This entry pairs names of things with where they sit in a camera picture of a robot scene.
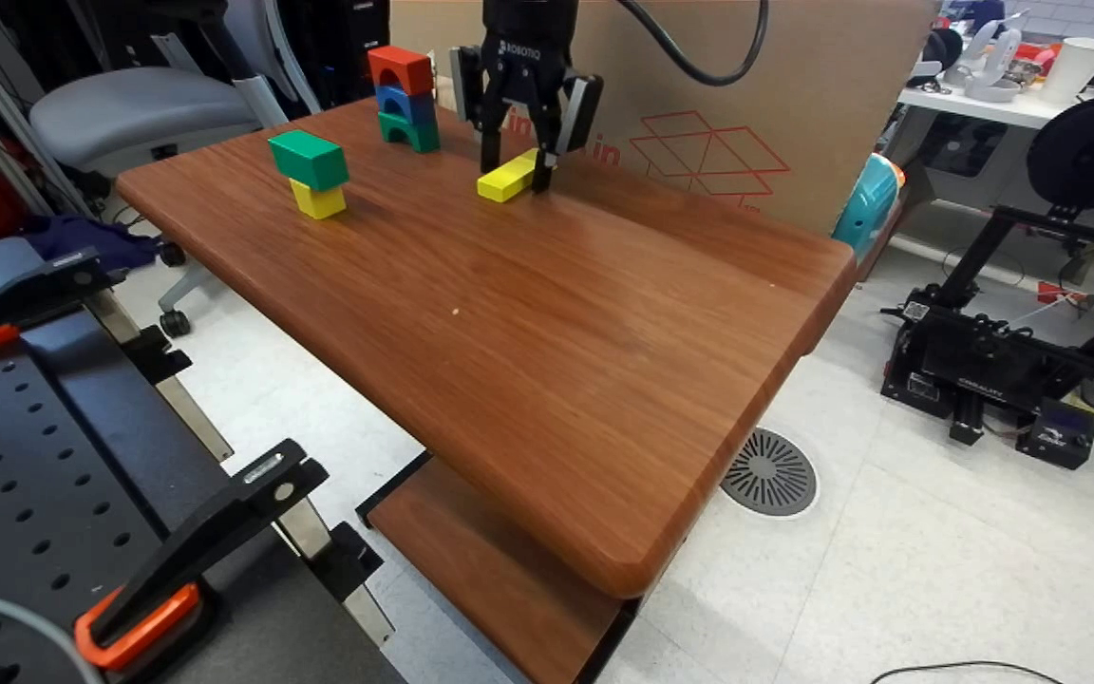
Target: yellow block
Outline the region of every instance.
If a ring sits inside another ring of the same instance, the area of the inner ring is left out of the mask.
[[[346,210],[341,187],[316,194],[311,187],[289,179],[289,190],[292,190],[297,210],[311,220],[327,220]]]
[[[535,158],[539,158],[539,147],[527,147],[522,156],[514,156],[511,165],[488,170],[475,179],[475,194],[488,196],[488,201],[514,201],[518,194],[525,194],[535,179]]]

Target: white wall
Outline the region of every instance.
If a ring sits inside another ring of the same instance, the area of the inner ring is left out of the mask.
[[[1094,39],[1094,0],[1006,0],[1006,10],[1025,10],[1021,32],[1032,33]]]

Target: gray cushion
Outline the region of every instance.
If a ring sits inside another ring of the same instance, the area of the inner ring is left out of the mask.
[[[121,147],[159,147],[190,134],[247,129],[235,89],[178,67],[117,67],[73,78],[30,106],[41,143],[68,166]]]

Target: brown table top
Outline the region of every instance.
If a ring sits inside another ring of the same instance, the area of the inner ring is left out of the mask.
[[[303,220],[268,134],[117,190],[585,580],[637,595],[846,295],[853,249],[573,156],[552,194],[488,204],[451,116],[437,156],[383,143],[373,101],[297,124],[346,147],[351,214]]]

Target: chair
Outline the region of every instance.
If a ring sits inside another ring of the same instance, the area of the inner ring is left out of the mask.
[[[184,67],[113,67],[41,94],[30,106],[30,124],[41,147],[83,179],[113,179],[149,158],[289,120],[271,78],[287,94],[308,99],[303,78],[287,71],[297,61],[276,65],[273,57],[273,0],[146,0],[140,6],[171,23],[193,23],[231,82]],[[174,304],[204,285],[218,280],[190,262],[159,295],[169,336],[190,331]]]

